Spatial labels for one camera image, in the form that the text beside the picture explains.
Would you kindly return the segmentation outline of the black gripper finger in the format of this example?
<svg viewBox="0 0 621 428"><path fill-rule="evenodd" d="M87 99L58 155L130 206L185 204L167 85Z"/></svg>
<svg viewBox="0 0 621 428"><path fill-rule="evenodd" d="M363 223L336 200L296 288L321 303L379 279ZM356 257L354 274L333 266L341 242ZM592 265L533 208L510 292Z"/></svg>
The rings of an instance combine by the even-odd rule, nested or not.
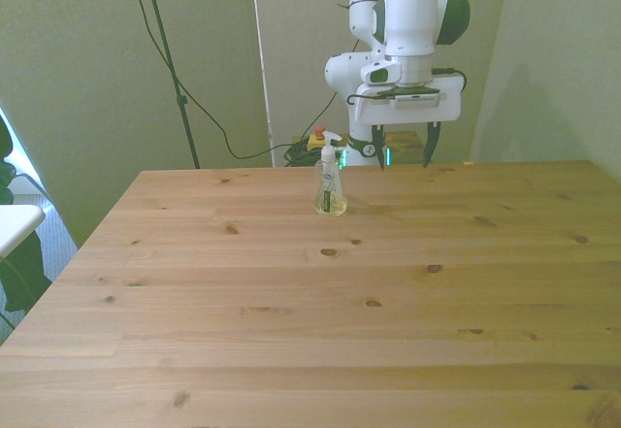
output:
<svg viewBox="0 0 621 428"><path fill-rule="evenodd" d="M427 124L427 142L423 150L423 167L426 168L432 161L441 134L440 122Z"/></svg>
<svg viewBox="0 0 621 428"><path fill-rule="evenodd" d="M384 169L385 165L385 132L382 125L372 126L372 144L376 151L376 158L381 169Z"/></svg>

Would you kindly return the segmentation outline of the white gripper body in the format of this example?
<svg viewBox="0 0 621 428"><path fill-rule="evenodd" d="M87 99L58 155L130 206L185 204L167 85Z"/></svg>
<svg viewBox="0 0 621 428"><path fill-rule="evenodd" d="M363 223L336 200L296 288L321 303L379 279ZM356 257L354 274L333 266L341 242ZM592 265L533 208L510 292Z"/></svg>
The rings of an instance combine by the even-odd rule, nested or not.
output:
<svg viewBox="0 0 621 428"><path fill-rule="evenodd" d="M434 77L436 92L398 92L389 85L362 84L352 95L353 118L361 125L454 121L461 114L462 77Z"/></svg>

